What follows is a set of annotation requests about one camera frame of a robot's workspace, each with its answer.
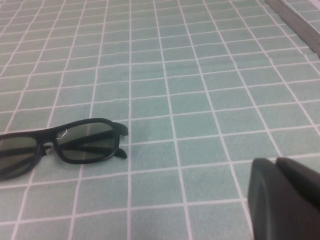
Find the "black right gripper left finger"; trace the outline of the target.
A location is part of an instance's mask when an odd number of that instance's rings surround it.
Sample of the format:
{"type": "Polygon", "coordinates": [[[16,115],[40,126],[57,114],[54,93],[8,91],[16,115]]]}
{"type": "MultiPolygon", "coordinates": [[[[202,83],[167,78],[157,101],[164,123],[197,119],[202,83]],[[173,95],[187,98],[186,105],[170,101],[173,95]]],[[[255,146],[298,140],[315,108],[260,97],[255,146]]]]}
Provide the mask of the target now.
{"type": "Polygon", "coordinates": [[[296,191],[276,161],[252,161],[247,201],[255,240],[320,238],[320,209],[296,191]]]}

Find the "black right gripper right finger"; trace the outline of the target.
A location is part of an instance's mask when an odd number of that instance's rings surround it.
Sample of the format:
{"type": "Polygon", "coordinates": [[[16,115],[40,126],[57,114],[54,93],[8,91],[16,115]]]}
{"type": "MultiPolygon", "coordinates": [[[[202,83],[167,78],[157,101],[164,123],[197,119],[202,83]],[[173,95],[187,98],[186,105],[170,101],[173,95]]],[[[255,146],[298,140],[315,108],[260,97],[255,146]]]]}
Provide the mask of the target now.
{"type": "Polygon", "coordinates": [[[299,194],[320,208],[320,174],[287,157],[276,159],[276,166],[299,194]]]}

